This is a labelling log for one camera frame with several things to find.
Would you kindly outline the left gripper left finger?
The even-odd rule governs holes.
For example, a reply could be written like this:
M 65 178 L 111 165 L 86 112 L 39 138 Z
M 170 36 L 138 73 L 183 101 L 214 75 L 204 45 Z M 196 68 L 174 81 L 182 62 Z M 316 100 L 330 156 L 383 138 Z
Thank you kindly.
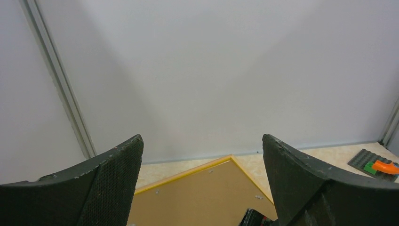
M 125 226 L 142 164 L 135 135 L 77 165 L 39 178 L 2 184 L 3 226 Z

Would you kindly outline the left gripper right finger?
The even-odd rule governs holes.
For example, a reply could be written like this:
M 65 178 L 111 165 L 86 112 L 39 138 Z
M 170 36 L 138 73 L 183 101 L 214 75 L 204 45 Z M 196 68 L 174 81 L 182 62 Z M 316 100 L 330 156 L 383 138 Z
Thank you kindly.
M 263 135 L 279 226 L 396 226 L 399 185 L 365 177 Z

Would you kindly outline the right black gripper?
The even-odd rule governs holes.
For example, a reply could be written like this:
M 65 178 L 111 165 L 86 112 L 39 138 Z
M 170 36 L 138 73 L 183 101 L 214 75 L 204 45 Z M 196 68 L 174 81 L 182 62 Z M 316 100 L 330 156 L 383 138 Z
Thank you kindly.
M 271 226 L 273 223 L 273 220 L 255 209 L 247 209 L 239 226 Z

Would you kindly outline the brown cardboard backing board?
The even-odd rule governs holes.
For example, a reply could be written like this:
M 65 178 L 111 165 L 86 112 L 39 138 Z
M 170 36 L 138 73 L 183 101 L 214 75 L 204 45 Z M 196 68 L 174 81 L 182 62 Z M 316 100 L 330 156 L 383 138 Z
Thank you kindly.
M 236 226 L 247 209 L 272 220 L 277 218 L 274 204 L 229 160 L 135 193 L 128 225 Z

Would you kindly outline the yellow wooden picture frame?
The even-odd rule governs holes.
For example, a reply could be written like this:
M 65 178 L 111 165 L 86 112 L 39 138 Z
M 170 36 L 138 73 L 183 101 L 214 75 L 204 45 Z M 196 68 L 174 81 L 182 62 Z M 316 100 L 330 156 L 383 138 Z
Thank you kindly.
M 135 193 L 147 191 L 229 160 L 237 164 L 240 170 L 274 203 L 265 165 L 259 153 L 250 155 L 230 154 L 218 159 L 193 159 L 144 164 L 140 168 Z

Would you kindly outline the green block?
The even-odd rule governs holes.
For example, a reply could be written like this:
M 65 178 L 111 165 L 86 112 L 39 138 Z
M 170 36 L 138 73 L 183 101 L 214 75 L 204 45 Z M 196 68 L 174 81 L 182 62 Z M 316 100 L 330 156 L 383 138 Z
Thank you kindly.
M 363 170 L 366 171 L 366 172 L 369 173 L 369 174 L 375 175 L 376 172 L 377 172 L 377 170 L 375 170 L 375 169 L 372 168 L 373 164 L 374 164 L 373 162 L 370 162 L 370 161 L 369 161 L 369 162 L 364 166 Z

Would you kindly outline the grey building block plate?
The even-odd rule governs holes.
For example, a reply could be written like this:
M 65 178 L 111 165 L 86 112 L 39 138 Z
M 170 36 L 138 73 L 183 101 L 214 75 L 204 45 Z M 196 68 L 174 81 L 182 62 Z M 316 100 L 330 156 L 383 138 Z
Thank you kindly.
M 380 180 L 395 182 L 399 176 L 399 164 L 366 149 L 359 151 L 347 163 L 349 166 Z

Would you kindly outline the orange curved block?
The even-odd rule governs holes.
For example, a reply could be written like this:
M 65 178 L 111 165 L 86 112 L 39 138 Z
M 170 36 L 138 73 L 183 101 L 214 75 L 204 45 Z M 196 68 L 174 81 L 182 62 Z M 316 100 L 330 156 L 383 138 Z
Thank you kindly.
M 398 175 L 399 174 L 399 166 L 394 162 L 384 163 L 380 160 L 377 160 L 372 165 L 372 169 L 390 174 L 390 175 Z

